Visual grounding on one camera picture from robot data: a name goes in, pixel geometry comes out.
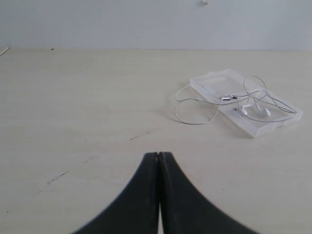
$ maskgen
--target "table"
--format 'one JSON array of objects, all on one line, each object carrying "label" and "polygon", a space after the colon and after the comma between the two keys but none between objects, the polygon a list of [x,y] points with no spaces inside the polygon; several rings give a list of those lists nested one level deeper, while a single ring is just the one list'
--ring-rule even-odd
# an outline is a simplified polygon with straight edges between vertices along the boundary
[{"label": "table", "polygon": [[[73,232],[144,153],[170,151],[236,220],[310,234],[311,63],[312,52],[10,49],[0,57],[0,232]],[[228,68],[263,78],[304,110],[301,121],[255,139],[221,113],[207,125],[174,121],[178,89]]]}]

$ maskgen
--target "white desk surface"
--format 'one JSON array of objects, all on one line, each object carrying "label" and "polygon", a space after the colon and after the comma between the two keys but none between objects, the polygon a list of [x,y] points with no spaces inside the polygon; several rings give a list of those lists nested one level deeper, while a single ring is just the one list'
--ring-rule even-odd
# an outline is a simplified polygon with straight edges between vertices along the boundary
[{"label": "white desk surface", "polygon": [[[221,113],[173,121],[189,78],[234,69],[304,110],[250,139]],[[312,53],[10,49],[0,57],[0,233],[66,234],[171,151],[217,207],[262,234],[312,232]]]}]

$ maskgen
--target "transparent plastic box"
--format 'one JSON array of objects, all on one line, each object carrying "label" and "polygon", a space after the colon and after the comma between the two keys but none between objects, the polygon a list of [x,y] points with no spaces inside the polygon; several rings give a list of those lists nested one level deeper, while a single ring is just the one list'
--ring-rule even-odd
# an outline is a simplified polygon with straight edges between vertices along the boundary
[{"label": "transparent plastic box", "polygon": [[[190,85],[193,89],[195,89],[205,100],[213,103],[219,103],[220,99],[218,97],[222,95],[230,95],[236,94],[241,91],[244,91],[243,82],[245,80],[245,76],[233,71],[233,70],[224,70],[221,72],[210,72],[204,76],[191,78]],[[253,92],[256,90],[264,89],[263,85],[255,82],[256,79],[248,79],[245,82],[246,90],[249,92]],[[273,98],[276,98],[283,103],[289,105],[291,108],[295,109],[297,113],[294,117],[285,120],[283,122],[258,122],[251,119],[246,118],[238,109],[238,104],[233,102],[230,105],[219,106],[219,111],[222,112],[227,118],[229,118],[234,124],[236,124],[240,129],[245,131],[250,137],[258,137],[267,132],[271,132],[274,129],[288,125],[293,122],[297,122],[301,119],[303,111],[295,107],[294,105],[288,103],[287,101],[281,99],[280,97],[273,94],[271,91],[270,95]],[[265,97],[263,99],[267,102],[272,102],[269,97]],[[248,112],[248,116],[258,120],[265,121],[279,121],[283,119],[287,119],[293,114],[286,113],[277,107],[265,104],[263,102],[259,102],[261,108],[267,108],[271,112],[271,116],[261,118],[258,115],[257,110],[254,106],[250,106],[246,108]]]}]

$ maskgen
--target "wall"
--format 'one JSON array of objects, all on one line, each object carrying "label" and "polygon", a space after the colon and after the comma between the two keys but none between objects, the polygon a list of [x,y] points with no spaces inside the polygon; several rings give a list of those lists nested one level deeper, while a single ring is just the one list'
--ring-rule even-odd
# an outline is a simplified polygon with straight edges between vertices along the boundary
[{"label": "wall", "polygon": [[312,50],[311,0],[0,0],[14,47]]}]

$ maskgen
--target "plastic case lid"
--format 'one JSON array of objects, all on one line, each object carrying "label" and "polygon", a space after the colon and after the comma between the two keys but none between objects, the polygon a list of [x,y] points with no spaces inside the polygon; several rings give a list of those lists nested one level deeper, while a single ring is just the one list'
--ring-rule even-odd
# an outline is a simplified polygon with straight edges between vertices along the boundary
[{"label": "plastic case lid", "polygon": [[[245,76],[233,71],[233,70],[224,70],[220,72],[210,72],[207,75],[191,78],[190,85],[195,89],[205,100],[219,103],[220,99],[218,97],[222,95],[230,95],[236,94],[241,91],[244,91],[243,82],[245,80]],[[249,92],[264,89],[263,86],[255,83],[256,79],[248,79],[245,82],[246,89]],[[246,111],[248,112],[248,116],[253,119],[264,120],[264,121],[279,121],[283,119],[287,119],[290,116],[292,118],[285,120],[283,122],[258,122],[251,119],[246,118],[238,109],[237,103],[233,103],[230,105],[224,105],[219,107],[219,111],[221,111],[227,118],[229,118],[233,123],[235,123],[240,129],[245,131],[251,137],[258,137],[267,132],[271,132],[274,129],[288,125],[293,122],[297,122],[301,119],[303,111],[295,107],[294,105],[286,102],[280,97],[276,96],[270,91],[270,95],[273,98],[276,98],[283,103],[289,105],[291,108],[295,109],[297,113],[288,114],[277,107],[265,104],[260,102],[261,108],[267,108],[271,112],[271,116],[269,117],[259,117],[258,112],[256,111],[254,105],[247,107]],[[272,102],[269,97],[265,97],[263,99],[267,102]]]}]

